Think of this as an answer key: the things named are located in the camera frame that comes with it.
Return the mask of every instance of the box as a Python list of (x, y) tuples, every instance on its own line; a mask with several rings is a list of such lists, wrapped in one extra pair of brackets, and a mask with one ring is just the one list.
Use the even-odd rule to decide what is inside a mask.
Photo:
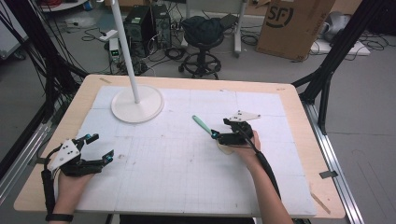
[(304, 60), (334, 1), (271, 1), (256, 50), (296, 61)]
[[(134, 5), (149, 6), (149, 0), (119, 0), (120, 7), (132, 7)], [(105, 5), (110, 7), (111, 0), (105, 0)]]

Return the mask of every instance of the black strap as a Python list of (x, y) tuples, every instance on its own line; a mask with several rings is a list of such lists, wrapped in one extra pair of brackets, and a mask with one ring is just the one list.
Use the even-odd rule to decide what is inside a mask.
[(46, 216), (46, 221), (66, 221), (66, 222), (72, 222), (73, 221), (73, 215), (67, 215), (67, 214), (48, 214)]

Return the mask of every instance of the lamp base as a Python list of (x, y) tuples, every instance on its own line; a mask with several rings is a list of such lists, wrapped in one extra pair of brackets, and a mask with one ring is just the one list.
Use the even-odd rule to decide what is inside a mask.
[(163, 110), (163, 95), (155, 88), (137, 85), (140, 103), (134, 101), (132, 88), (120, 91), (111, 103), (113, 114), (129, 123), (143, 123), (154, 119)]

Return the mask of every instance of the gray floor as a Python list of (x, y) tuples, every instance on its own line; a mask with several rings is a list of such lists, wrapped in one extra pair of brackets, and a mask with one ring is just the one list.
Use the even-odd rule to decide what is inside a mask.
[[(87, 15), (79, 9), (68, 14)], [(68, 16), (59, 14), (60, 18)], [(109, 29), (103, 18), (111, 11), (97, 8), (88, 15)], [(262, 23), (262, 18), (247, 17), (244, 26)], [(99, 41), (83, 42), (83, 31), (63, 33), (67, 47), (84, 68), (90, 72), (106, 69), (107, 52)], [(396, 44), (395, 37), (389, 42)], [(303, 63), (258, 53), (243, 44), (239, 58), (232, 54), (233, 38), (226, 38), (212, 49), (222, 63), (219, 79), (257, 82), (291, 83), (315, 71), (324, 57), (310, 56)], [(152, 58), (161, 57), (158, 52)], [(372, 51), (370, 56), (344, 61), (333, 79), (327, 117), (327, 130), (345, 173), (346, 180), (365, 223), (394, 223), (396, 220), (396, 48)], [(184, 77), (177, 71), (178, 62), (161, 63), (144, 76)], [(0, 158), (18, 138), (27, 122), (44, 102), (38, 77), (29, 60), (8, 60), (0, 65)], [(0, 223), (40, 223), (44, 214), (21, 213), (13, 209), (13, 202), (32, 167), (22, 177), (0, 207)], [(78, 214), (74, 223), (105, 223), (106, 215)], [(346, 219), (312, 219), (313, 223), (347, 223)]]

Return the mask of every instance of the table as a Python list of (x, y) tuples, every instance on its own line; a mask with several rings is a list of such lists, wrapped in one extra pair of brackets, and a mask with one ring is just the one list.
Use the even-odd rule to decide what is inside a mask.
[[(157, 88), (184, 90), (232, 90), (278, 94), (289, 126), (297, 146), (298, 153), (309, 182), (311, 195), (317, 208), (315, 217), (342, 218), (345, 210), (330, 178), (322, 179), (319, 173), (327, 171), (316, 137), (301, 105), (297, 91), (290, 84), (217, 81), (162, 77), (137, 77), (140, 84), (149, 84)], [(90, 111), (96, 93), (102, 86), (129, 86), (128, 77), (91, 75), (86, 77), (75, 99), (66, 111), (57, 130), (49, 141), (44, 154), (59, 146), (65, 138), (74, 138), (83, 120)], [(18, 211), (46, 211), (40, 172), (37, 165), (26, 181), (14, 207)]]

